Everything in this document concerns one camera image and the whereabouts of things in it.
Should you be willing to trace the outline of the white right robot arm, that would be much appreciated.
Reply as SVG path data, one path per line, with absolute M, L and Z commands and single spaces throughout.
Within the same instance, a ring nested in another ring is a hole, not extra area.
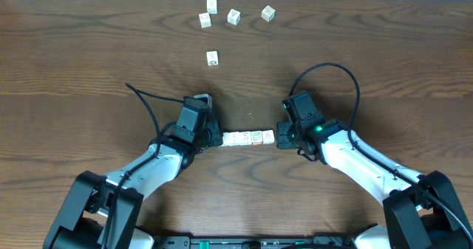
M 347 237 L 346 248 L 471 248 L 472 227 L 449 178 L 402 166 L 363 142 L 351 125 L 314 115 L 281 122 L 279 149 L 297 149 L 350 177 L 384 209 L 386 224 Z

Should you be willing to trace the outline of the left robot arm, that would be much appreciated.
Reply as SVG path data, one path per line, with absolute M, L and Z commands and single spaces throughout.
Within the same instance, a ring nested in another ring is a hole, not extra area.
M 165 125 L 143 155 L 105 175 L 85 171 L 76 177 L 44 248 L 152 248 L 153 236 L 136 228 L 143 201 L 197 154 L 221 145 L 211 96 L 186 97 L 178 120 Z

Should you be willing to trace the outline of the wooden block green side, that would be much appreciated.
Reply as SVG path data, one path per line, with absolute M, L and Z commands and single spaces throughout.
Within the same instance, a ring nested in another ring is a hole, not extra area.
M 233 143 L 232 133 L 222 133 L 222 146 L 231 146 Z

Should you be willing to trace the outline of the wooden block snail letter Y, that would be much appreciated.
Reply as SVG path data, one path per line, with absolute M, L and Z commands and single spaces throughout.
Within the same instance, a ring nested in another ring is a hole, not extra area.
M 251 132 L 251 144 L 252 145 L 261 145 L 261 144 L 263 144 L 262 131 L 253 131 L 253 132 Z

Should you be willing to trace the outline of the wooden block blue side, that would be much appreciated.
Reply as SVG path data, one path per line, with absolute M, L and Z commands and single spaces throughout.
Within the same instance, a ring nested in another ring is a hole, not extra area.
M 240 146 L 242 143 L 239 132 L 231 132 L 229 138 L 231 139 L 231 146 Z
M 251 137 L 251 132 L 240 132 L 239 133 L 240 137 L 240 145 L 241 146 L 247 146 L 252 144 L 252 137 Z

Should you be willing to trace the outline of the wooden block letter A green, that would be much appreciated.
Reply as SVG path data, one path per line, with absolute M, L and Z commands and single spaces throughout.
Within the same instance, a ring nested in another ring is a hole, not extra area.
M 275 142 L 275 136 L 273 130 L 262 131 L 262 142 L 264 144 L 272 144 Z

